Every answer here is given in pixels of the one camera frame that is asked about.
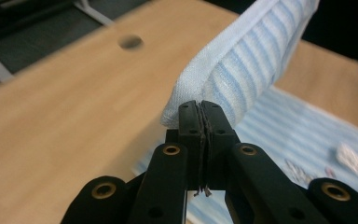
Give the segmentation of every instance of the table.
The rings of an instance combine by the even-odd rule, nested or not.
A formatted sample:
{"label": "table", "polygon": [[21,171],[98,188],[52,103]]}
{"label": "table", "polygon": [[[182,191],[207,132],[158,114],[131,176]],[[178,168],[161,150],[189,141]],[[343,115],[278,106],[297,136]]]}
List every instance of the table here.
{"label": "table", "polygon": [[[59,223],[92,178],[132,179],[175,80],[236,18],[151,1],[0,84],[0,224]],[[277,86],[358,126],[358,62],[302,42]]]}

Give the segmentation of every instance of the wooden surface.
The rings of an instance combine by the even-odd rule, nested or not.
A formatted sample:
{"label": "wooden surface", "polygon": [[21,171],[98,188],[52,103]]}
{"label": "wooden surface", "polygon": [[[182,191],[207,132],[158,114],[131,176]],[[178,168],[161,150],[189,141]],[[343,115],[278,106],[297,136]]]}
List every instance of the wooden surface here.
{"label": "wooden surface", "polygon": [[[0,85],[0,224],[59,223],[92,178],[128,181],[161,137],[174,81],[237,16],[150,2]],[[117,42],[127,35],[144,44]],[[358,63],[301,43],[277,84],[358,126]]]}

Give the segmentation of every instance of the folded cloth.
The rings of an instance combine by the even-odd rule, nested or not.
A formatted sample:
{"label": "folded cloth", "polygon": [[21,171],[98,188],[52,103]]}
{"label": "folded cloth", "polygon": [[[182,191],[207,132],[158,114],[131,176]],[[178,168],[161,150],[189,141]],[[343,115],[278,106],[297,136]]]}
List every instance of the folded cloth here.
{"label": "folded cloth", "polygon": [[179,76],[161,123],[177,128],[177,108],[196,100],[221,105],[233,126],[278,79],[318,0],[258,0],[209,43]]}
{"label": "folded cloth", "polygon": [[[296,184],[307,188],[313,178],[330,177],[358,191],[358,174],[336,157],[342,145],[358,156],[358,128],[293,95],[269,88],[235,127],[244,143],[262,147]],[[158,144],[163,143],[163,136]],[[145,171],[152,148],[133,171]],[[231,223],[224,191],[190,200],[187,218],[193,223]]]}

